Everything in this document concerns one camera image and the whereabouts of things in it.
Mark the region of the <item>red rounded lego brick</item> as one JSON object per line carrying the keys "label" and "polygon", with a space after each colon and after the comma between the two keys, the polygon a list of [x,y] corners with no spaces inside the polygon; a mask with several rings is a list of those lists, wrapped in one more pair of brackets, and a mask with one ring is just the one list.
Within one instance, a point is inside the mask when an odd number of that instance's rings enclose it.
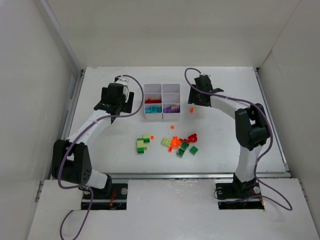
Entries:
{"label": "red rounded lego brick", "polygon": [[162,103],[162,100],[161,99],[146,99],[144,101],[145,104],[161,104]]}

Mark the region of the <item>teal rounded lego brick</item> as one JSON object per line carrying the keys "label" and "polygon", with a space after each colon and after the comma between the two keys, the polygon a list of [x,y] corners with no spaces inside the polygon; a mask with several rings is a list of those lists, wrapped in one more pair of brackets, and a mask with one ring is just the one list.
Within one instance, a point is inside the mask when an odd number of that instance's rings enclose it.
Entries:
{"label": "teal rounded lego brick", "polygon": [[162,108],[160,106],[152,106],[151,113],[152,114],[160,114],[160,113],[162,113]]}

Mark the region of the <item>purple curved lego brick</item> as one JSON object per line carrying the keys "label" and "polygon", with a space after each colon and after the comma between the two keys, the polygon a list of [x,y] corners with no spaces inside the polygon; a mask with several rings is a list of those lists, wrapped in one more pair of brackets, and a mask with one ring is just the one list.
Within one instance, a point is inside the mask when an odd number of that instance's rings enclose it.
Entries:
{"label": "purple curved lego brick", "polygon": [[173,105],[170,109],[171,109],[172,112],[177,113],[177,112],[180,111],[180,106],[179,105]]}

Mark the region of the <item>orange round lego piece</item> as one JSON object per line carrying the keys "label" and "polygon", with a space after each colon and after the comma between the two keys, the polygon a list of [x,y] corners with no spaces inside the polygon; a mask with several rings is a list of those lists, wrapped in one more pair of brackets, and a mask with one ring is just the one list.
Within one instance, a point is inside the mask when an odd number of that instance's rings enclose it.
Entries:
{"label": "orange round lego piece", "polygon": [[170,145],[171,145],[172,148],[179,148],[179,147],[180,147],[181,141],[180,141],[180,139],[178,138],[178,136],[174,136],[174,137],[173,137]]}

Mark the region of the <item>red round lego piece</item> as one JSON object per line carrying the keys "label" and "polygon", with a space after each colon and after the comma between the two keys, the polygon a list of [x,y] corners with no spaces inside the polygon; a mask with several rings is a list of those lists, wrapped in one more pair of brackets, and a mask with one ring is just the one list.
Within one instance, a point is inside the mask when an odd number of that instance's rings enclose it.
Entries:
{"label": "red round lego piece", "polygon": [[187,140],[189,143],[196,143],[198,141],[198,136],[196,133],[191,134],[190,136],[188,136]]}

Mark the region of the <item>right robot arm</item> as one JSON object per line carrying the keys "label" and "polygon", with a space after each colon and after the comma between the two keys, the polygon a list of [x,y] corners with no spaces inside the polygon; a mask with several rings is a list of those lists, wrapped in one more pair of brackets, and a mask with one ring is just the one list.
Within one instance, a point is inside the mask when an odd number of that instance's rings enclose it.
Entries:
{"label": "right robot arm", "polygon": [[190,87],[188,103],[217,109],[234,119],[235,136],[240,145],[238,165],[232,182],[216,184],[217,199],[249,198],[254,195],[254,189],[260,188],[256,177],[257,160],[262,146],[271,135],[264,107],[259,103],[214,96],[223,90],[213,88],[208,75],[201,74],[194,81],[195,84]]}

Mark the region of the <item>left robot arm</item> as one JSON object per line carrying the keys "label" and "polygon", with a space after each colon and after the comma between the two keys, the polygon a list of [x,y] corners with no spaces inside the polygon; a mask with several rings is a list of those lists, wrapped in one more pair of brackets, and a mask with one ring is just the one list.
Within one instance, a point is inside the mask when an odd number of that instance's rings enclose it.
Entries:
{"label": "left robot arm", "polygon": [[113,124],[120,113],[132,112],[133,100],[134,93],[129,91],[124,81],[103,87],[101,99],[88,120],[73,135],[54,143],[52,177],[80,187],[110,193],[112,178],[93,169],[89,146]]}

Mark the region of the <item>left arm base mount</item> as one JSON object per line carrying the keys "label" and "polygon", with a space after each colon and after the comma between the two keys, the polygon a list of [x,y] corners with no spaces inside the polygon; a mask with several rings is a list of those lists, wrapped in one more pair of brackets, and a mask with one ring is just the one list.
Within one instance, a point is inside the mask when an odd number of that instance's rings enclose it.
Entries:
{"label": "left arm base mount", "polygon": [[110,192],[93,188],[91,210],[122,211],[127,209],[128,182],[113,183]]}

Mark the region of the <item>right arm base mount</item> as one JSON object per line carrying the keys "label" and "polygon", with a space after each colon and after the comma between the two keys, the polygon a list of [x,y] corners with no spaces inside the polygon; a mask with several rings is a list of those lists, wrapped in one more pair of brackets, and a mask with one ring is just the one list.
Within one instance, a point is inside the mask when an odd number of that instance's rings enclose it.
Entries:
{"label": "right arm base mount", "polygon": [[254,180],[249,185],[236,182],[217,182],[215,198],[219,210],[264,210],[264,203],[259,196],[261,189]]}

